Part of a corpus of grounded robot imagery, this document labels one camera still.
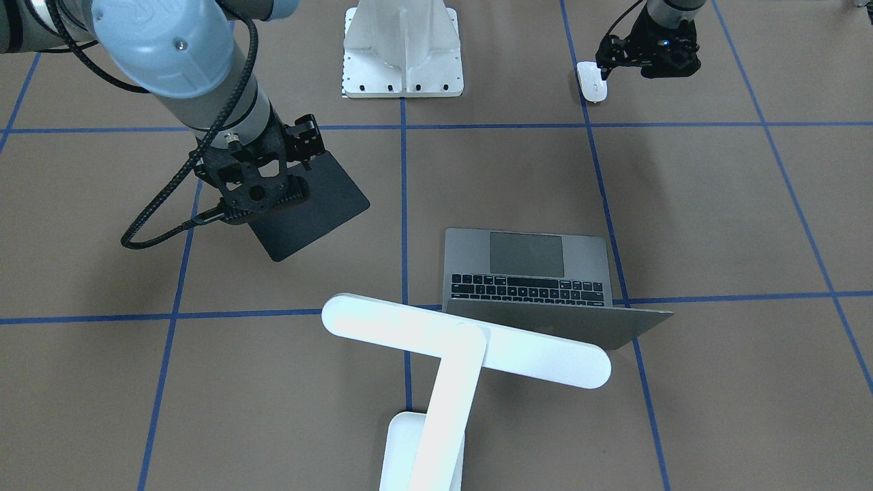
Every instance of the white t-shaped stand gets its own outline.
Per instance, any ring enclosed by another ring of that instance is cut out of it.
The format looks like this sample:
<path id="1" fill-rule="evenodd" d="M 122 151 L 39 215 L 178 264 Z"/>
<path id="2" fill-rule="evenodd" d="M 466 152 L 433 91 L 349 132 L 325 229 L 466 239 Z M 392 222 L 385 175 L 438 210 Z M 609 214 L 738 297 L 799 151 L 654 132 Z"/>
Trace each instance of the white t-shaped stand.
<path id="1" fill-rule="evenodd" d="M 361 0 L 346 12 L 348 97 L 455 97 L 464 90 L 457 13 L 443 0 Z"/>
<path id="2" fill-rule="evenodd" d="M 398 414 L 388 428 L 380 491 L 457 491 L 464 428 L 482 367 L 595 389 L 612 365 L 602 349 L 455 315 L 352 294 L 327 301 L 331 333 L 441 358 L 426 415 Z"/>

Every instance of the blue grid line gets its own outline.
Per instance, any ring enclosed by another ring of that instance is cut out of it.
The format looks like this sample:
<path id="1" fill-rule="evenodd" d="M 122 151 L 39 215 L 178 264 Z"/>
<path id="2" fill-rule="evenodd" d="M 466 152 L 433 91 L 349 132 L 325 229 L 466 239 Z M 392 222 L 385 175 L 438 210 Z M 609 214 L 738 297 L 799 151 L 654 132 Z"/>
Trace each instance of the blue grid line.
<path id="1" fill-rule="evenodd" d="M 238 310 L 216 312 L 185 312 L 177 319 L 233 319 L 239 317 L 279 317 L 292 315 L 321 315 L 320 308 L 283 308 L 277 310 Z"/>
<path id="2" fill-rule="evenodd" d="M 592 128 L 729 128 L 729 127 L 760 127 L 757 121 L 701 121 L 701 122 L 603 122 L 590 123 Z"/>
<path id="3" fill-rule="evenodd" d="M 197 202 L 200 199 L 200 191 L 203 189 L 203 181 L 197 181 L 197 189 L 194 192 L 194 203 L 191 205 L 191 218 L 197 214 Z M 158 428 L 158 417 L 161 415 L 161 401 L 163 400 L 163 390 L 167 382 L 167 370 L 169 368 L 169 357 L 173 350 L 173 338 L 175 337 L 175 325 L 178 320 L 179 306 L 182 304 L 182 289 L 185 286 L 185 273 L 188 271 L 188 259 L 191 254 L 191 242 L 194 240 L 194 229 L 188 230 L 185 238 L 185 250 L 182 253 L 182 263 L 179 266 L 179 280 L 176 284 L 175 298 L 173 299 L 173 312 L 170 315 L 169 327 L 167 328 L 167 341 L 164 343 L 164 352 L 161 359 L 161 372 L 158 375 L 158 385 L 155 391 L 155 403 L 152 406 L 152 417 L 148 423 L 148 436 L 146 437 L 146 448 L 142 455 L 142 468 L 140 470 L 140 480 L 137 485 L 137 491 L 145 491 L 146 479 L 148 478 L 148 466 L 152 460 L 152 448 L 155 445 L 155 434 Z"/>
<path id="4" fill-rule="evenodd" d="M 12 317 L 0 319 L 0 326 L 20 324 L 72 324 L 75 322 L 168 321 L 170 314 L 63 315 L 58 317 Z"/>
<path id="5" fill-rule="evenodd" d="M 522 128 L 585 128 L 585 123 L 471 123 L 471 124 L 410 124 L 408 129 L 522 129 Z"/>
<path id="6" fill-rule="evenodd" d="M 760 128 L 765 123 L 759 121 L 653 121 L 653 122 L 590 122 L 590 123 L 481 123 L 481 124 L 417 124 L 407 125 L 407 130 L 421 129 L 524 129 L 524 128 Z M 873 121 L 768 121 L 770 127 L 871 127 Z M 377 131 L 397 130 L 400 125 L 322 125 L 324 131 Z M 156 127 L 106 127 L 106 128 L 2 128 L 3 135 L 48 135 L 81 133 L 174 133 L 189 129 L 184 126 Z"/>
<path id="7" fill-rule="evenodd" d="M 764 112 L 761 110 L 761 106 L 758 103 L 758 97 L 755 95 L 754 89 L 752 89 L 752 82 L 749 80 L 748 74 L 746 73 L 746 69 L 743 67 L 742 61 L 740 61 L 739 59 L 739 52 L 737 52 L 737 47 L 733 43 L 731 33 L 727 29 L 727 23 L 725 22 L 725 18 L 721 15 L 721 9 L 718 7 L 718 3 L 716 2 L 716 0 L 712 0 L 712 8 L 715 10 L 718 21 L 721 23 L 721 27 L 725 32 L 725 37 L 727 38 L 727 43 L 731 47 L 731 52 L 733 53 L 733 57 L 737 62 L 739 72 L 740 74 L 742 74 L 743 81 L 745 81 L 746 83 L 746 88 L 749 91 L 749 95 L 752 97 L 752 103 L 755 106 L 755 111 L 758 112 L 758 117 L 761 123 L 763 124 L 766 138 L 770 142 L 770 149 L 773 151 L 773 157 L 776 159 L 776 165 L 779 166 L 779 171 L 782 174 L 782 180 L 785 182 L 788 194 L 791 196 L 791 201 L 794 204 L 794 209 L 797 211 L 797 216 L 800 219 L 801 224 L 803 225 L 803 231 L 807 235 L 809 245 L 813 249 L 815 261 L 818 263 L 819 269 L 821 270 L 821 276 L 824 278 L 825 283 L 828 285 L 828 291 L 831 293 L 831 298 L 834 301 L 834 307 L 836 308 L 836 312 L 840 316 L 840 322 L 842 322 L 842 327 L 846 332 L 846 336 L 849 338 L 849 344 L 851 345 L 852 350 L 855 352 L 855 358 L 857 359 L 858 365 L 860 365 L 861 367 L 861 372 L 863 373 L 864 378 L 867 381 L 867 388 L 870 391 L 870 394 L 873 395 L 873 378 L 870 377 L 870 370 L 867 368 L 867 363 L 864 361 L 861 349 L 858 347 L 858 343 L 855 339 L 855 333 L 852 332 L 852 328 L 851 326 L 849 326 L 849 321 L 846 319 L 846 315 L 842 311 L 842 304 L 840 303 L 839 297 L 835 294 L 834 284 L 830 279 L 828 269 L 824 265 L 824 260 L 821 258 L 821 253 L 819 252 L 818 245 L 815 243 L 812 229 L 810 229 L 807 218 L 803 214 L 800 200 L 797 198 L 797 194 L 794 192 L 794 186 L 791 184 L 791 179 L 788 177 L 788 172 L 785 168 L 784 162 L 782 161 L 779 149 L 776 147 L 776 141 L 774 140 L 773 134 L 770 131 L 770 127 L 768 126 L 766 118 L 764 117 Z"/>
<path id="8" fill-rule="evenodd" d="M 55 134 L 55 133 L 171 133 L 188 131 L 184 126 L 154 126 L 154 127 L 130 127 L 130 128 L 17 128 L 10 133 L 32 134 Z"/>
<path id="9" fill-rule="evenodd" d="M 39 58 L 41 56 L 41 53 L 37 53 L 36 56 L 33 57 L 31 69 L 27 71 L 27 75 L 24 77 L 24 83 L 21 84 L 21 90 L 18 92 L 18 98 L 15 99 L 15 106 L 12 108 L 12 114 L 10 114 L 9 120 L 6 122 L 6 129 L 3 132 L 3 136 L 0 136 L 0 153 L 3 153 L 3 148 L 6 146 L 6 141 L 9 140 L 10 131 L 12 130 L 12 126 L 15 125 L 15 119 L 18 117 L 18 111 L 21 110 L 21 104 L 22 102 L 24 102 L 24 95 L 27 94 L 28 87 L 31 86 L 33 73 L 37 71 L 37 65 L 39 64 Z"/>
<path id="10" fill-rule="evenodd" d="M 651 297 L 615 299 L 613 305 L 645 305 L 671 303 L 713 303 L 726 301 L 768 301 L 831 298 L 864 298 L 873 297 L 873 290 L 849 290 L 844 292 L 800 292 L 790 294 L 748 294 L 748 295 L 711 295 L 682 297 Z M 413 305 L 425 310 L 440 311 L 443 306 L 438 303 Z M 228 319 L 240 317 L 284 317 L 295 315 L 321 315 L 320 308 L 282 308 L 271 310 L 229 310 L 214 312 L 180 312 L 176 319 Z M 128 321 L 168 321 L 172 314 L 130 314 L 130 315 L 68 315 L 58 317 L 6 317 L 0 318 L 0 326 L 25 324 L 72 324 L 76 322 L 128 322 Z"/>
<path id="11" fill-rule="evenodd" d="M 327 131 L 332 131 L 332 130 L 348 131 L 348 130 L 360 130 L 360 129 L 364 129 L 364 130 L 368 130 L 368 129 L 370 129 L 370 130 L 400 129 L 400 125 L 397 125 L 397 124 L 326 124 L 326 125 L 319 125 L 319 128 L 327 130 Z"/>
<path id="12" fill-rule="evenodd" d="M 573 69 L 575 70 L 578 63 L 576 58 L 576 50 L 573 43 L 573 33 L 570 30 L 570 21 L 567 17 L 567 5 L 564 0 L 560 0 L 560 11 L 564 17 L 564 30 L 567 33 L 567 46 L 570 49 L 570 59 L 573 61 Z M 624 271 L 622 269 L 621 255 L 618 252 L 618 242 L 615 238 L 615 227 L 612 223 L 612 216 L 609 213 L 609 201 L 607 199 L 606 186 L 603 184 L 603 174 L 601 172 L 600 159 L 597 155 L 597 145 L 595 144 L 594 130 L 591 127 L 591 118 L 588 114 L 588 104 L 585 102 L 585 97 L 582 95 L 582 87 L 578 77 L 574 77 L 576 81 L 576 89 L 579 91 L 579 101 L 582 105 L 582 114 L 585 117 L 586 132 L 588 133 L 588 144 L 591 147 L 591 157 L 595 166 L 597 175 L 597 186 L 600 189 L 603 200 L 603 215 L 606 218 L 607 228 L 609 231 L 609 241 L 612 244 L 613 258 L 615 259 L 615 270 L 618 273 L 618 282 L 622 289 L 622 297 L 629 298 L 628 286 L 624 279 Z M 636 367 L 640 373 L 640 385 L 643 387 L 643 398 L 645 399 L 646 412 L 649 414 L 649 426 L 652 432 L 652 439 L 655 444 L 657 454 L 658 467 L 661 471 L 661 481 L 664 491 L 670 491 L 670 476 L 667 474 L 667 462 L 663 455 L 661 446 L 661 435 L 657 428 L 657 419 L 655 417 L 655 406 L 652 404 L 651 393 L 649 390 L 649 379 L 646 376 L 646 368 L 643 362 L 643 352 L 640 350 L 640 345 L 637 339 L 634 339 L 634 354 L 636 355 Z"/>
<path id="13" fill-rule="evenodd" d="M 873 126 L 873 121 L 767 121 L 767 126 Z"/>
<path id="14" fill-rule="evenodd" d="M 409 305 L 409 201 L 406 180 L 406 98 L 400 98 L 400 200 L 401 200 L 401 296 L 403 305 Z M 403 381 L 406 386 L 406 411 L 412 411 L 412 354 L 403 351 Z"/>

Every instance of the floor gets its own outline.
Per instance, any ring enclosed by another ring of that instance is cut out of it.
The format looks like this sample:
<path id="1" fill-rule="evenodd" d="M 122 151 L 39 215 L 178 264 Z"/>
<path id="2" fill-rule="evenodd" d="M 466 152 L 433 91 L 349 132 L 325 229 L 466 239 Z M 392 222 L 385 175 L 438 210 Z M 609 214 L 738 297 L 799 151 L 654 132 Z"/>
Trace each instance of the floor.
<path id="1" fill-rule="evenodd" d="M 447 3 L 450 100 L 340 97 L 353 0 L 259 25 L 279 114 L 316 114 L 372 202 L 281 263 L 223 224 L 122 248 L 190 134 L 72 56 L 2 56 L 0 489 L 377 489 L 437 361 L 318 314 L 344 291 L 438 308 L 450 226 L 603 236 L 615 303 L 676 313 L 594 391 L 486 370 L 465 490 L 873 488 L 865 9 L 712 0 L 697 75 L 618 70 L 589 106 L 574 63 L 624 5 Z M 190 178 L 145 233 L 217 196 Z"/>

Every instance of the laptop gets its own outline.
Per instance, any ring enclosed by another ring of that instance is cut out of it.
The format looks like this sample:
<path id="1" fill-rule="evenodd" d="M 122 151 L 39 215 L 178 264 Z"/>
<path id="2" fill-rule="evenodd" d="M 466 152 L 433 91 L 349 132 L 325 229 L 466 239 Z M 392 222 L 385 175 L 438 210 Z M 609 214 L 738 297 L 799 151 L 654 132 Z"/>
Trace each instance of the laptop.
<path id="1" fill-rule="evenodd" d="M 612 306 L 600 237 L 450 228 L 443 311 L 619 349 L 672 312 Z"/>

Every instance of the computer mouse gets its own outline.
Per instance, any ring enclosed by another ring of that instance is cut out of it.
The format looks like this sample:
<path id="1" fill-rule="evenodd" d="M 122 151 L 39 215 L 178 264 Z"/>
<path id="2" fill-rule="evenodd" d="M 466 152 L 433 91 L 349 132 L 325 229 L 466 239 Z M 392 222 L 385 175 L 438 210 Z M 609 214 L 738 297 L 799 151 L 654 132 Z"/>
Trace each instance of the computer mouse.
<path id="1" fill-rule="evenodd" d="M 582 87 L 582 96 L 591 102 L 601 102 L 606 99 L 606 80 L 601 78 L 601 70 L 594 61 L 581 61 L 576 64 L 576 74 Z"/>

